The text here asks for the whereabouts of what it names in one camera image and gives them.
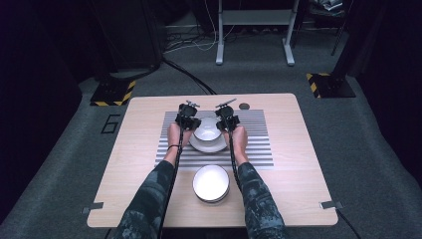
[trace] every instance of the wooden table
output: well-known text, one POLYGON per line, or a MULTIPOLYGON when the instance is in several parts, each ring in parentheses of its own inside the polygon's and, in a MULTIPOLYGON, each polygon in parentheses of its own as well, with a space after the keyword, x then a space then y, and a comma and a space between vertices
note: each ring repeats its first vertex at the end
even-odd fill
MULTIPOLYGON (((316 153, 297 99, 292 94, 219 95, 133 98, 127 108, 112 149, 88 225, 116 227, 121 215, 146 175, 153 169, 163 118, 177 112, 186 100, 200 105, 198 111, 215 111, 215 106, 236 98, 251 110, 263 110, 274 160, 272 169, 259 170, 269 186, 287 226, 330 226, 337 222, 333 208, 321 209, 331 201, 316 153)), ((242 195, 232 171, 230 191, 218 204, 200 201, 193 189, 194 170, 179 170, 165 216, 165 227, 245 226, 242 195)))

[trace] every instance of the forearm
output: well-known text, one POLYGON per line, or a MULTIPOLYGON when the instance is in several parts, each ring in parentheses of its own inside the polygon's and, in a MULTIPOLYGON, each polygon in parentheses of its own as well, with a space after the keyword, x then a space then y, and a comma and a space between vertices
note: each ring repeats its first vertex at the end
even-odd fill
POLYGON ((245 206, 245 223, 250 238, 286 238, 285 223, 273 196, 254 166, 244 162, 238 168, 245 206))
POLYGON ((171 162, 158 163, 124 211, 113 238, 158 238, 173 175, 171 162))

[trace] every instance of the white bowl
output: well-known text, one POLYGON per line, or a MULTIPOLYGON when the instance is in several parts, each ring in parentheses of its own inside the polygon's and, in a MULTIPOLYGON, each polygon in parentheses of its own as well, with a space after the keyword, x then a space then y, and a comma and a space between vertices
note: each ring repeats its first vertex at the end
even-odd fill
POLYGON ((212 141, 221 135, 217 128, 218 120, 216 118, 203 118, 201 125, 193 133, 199 140, 212 141))
POLYGON ((190 144, 203 152, 217 152, 226 148, 226 140, 217 128, 217 122, 216 118, 201 119, 201 125, 189 139, 190 144))
POLYGON ((205 202, 218 202, 229 192, 229 175, 218 165, 201 167, 193 177, 193 190, 205 202))

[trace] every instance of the bracelet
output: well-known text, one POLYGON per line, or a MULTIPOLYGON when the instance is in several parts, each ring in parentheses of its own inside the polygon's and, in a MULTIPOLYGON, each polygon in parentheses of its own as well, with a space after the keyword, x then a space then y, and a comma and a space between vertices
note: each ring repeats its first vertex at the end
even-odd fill
POLYGON ((173 147, 173 146, 178 147, 178 146, 179 146, 179 144, 172 144, 172 145, 170 145, 170 146, 167 148, 167 151, 168 151, 171 147, 173 147))

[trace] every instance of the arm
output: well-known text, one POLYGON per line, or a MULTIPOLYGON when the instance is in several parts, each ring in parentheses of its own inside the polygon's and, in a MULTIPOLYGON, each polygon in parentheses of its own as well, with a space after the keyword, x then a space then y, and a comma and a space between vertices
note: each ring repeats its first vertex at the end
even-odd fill
MULTIPOLYGON (((223 132, 226 142, 228 132, 223 132)), ((246 154, 248 134, 244 127, 233 131, 233 150, 245 206, 245 223, 249 238, 286 238, 285 223, 273 196, 246 154)))
MULTIPOLYGON (((178 144, 179 134, 180 127, 172 123, 167 129, 168 145, 178 144)), ((191 134, 191 131, 184 132, 182 146, 187 144, 191 134)), ((163 160, 147 175, 124 211, 113 238, 159 238, 177 149, 177 146, 170 147, 163 160)))

